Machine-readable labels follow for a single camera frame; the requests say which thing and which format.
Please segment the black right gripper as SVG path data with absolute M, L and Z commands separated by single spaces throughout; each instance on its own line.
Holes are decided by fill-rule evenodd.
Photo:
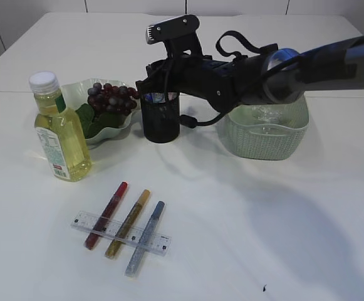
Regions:
M 217 112 L 239 104 L 233 63 L 204 57 L 181 56 L 146 66 L 147 78 L 136 82 L 140 94 L 180 92 L 207 100 Z

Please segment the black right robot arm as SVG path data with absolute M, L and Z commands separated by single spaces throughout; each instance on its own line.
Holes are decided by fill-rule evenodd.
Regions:
M 230 62 L 182 54 L 147 67 L 137 81 L 141 94 L 182 92 L 208 101 L 219 113 L 239 105 L 293 103 L 303 92 L 364 90 L 364 36 L 297 53 L 277 44 L 257 48 L 237 31 L 227 31 L 256 55 L 232 52 Z

